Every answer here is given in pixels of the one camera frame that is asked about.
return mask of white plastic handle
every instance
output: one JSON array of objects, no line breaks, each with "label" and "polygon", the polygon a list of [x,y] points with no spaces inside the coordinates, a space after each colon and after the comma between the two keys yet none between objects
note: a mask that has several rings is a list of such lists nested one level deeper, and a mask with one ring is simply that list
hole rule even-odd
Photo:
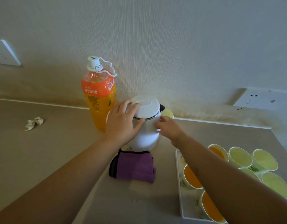
[{"label": "white plastic handle", "polygon": [[102,59],[104,62],[109,63],[109,65],[110,65],[111,69],[113,70],[113,75],[112,75],[112,74],[110,74],[110,73],[109,73],[108,71],[106,71],[106,70],[98,71],[97,73],[107,72],[107,73],[108,73],[108,75],[110,75],[110,76],[112,76],[112,77],[115,77],[115,76],[116,76],[116,73],[115,73],[115,69],[112,67],[112,63],[111,63],[110,61],[106,61],[106,60],[104,60],[102,57],[98,57],[98,59]]}]

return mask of person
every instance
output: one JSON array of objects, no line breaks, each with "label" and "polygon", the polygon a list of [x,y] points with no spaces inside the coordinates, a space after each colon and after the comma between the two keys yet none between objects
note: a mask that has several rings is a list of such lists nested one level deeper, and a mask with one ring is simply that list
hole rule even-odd
[{"label": "person", "polygon": [[[126,100],[109,113],[105,134],[56,172],[0,211],[0,223],[71,223],[116,152],[145,123],[133,127],[139,104]],[[170,139],[229,223],[287,223],[287,200],[232,167],[188,136],[169,117],[156,124]]]}]

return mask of orange juice bottle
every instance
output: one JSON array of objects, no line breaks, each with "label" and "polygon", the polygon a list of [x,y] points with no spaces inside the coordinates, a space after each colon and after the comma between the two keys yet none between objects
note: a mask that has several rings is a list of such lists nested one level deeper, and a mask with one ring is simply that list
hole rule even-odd
[{"label": "orange juice bottle", "polygon": [[88,72],[81,81],[81,87],[96,127],[105,132],[107,114],[117,104],[114,81],[116,73],[111,62],[102,59],[109,63],[113,73],[103,68],[100,59],[97,56],[88,58]]}]

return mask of white kettle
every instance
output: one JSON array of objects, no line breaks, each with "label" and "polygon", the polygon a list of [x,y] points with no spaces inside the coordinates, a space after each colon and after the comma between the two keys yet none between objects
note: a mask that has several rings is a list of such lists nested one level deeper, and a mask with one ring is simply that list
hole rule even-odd
[{"label": "white kettle", "polygon": [[165,107],[160,105],[159,101],[150,95],[138,95],[131,100],[132,104],[127,107],[126,112],[131,105],[140,103],[133,118],[133,126],[136,126],[141,119],[145,119],[145,123],[141,127],[138,135],[127,144],[127,147],[134,152],[150,151],[157,143],[159,132],[155,128],[155,124],[160,120],[161,111],[163,111]]}]

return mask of electrical socket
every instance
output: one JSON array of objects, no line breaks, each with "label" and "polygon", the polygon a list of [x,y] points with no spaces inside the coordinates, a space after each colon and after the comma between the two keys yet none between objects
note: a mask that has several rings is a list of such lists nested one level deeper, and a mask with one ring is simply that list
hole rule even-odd
[{"label": "electrical socket", "polygon": [[0,40],[0,64],[20,66],[21,63],[5,40]]},{"label": "electrical socket", "polygon": [[233,106],[276,110],[287,105],[287,91],[250,88],[236,100]]}]

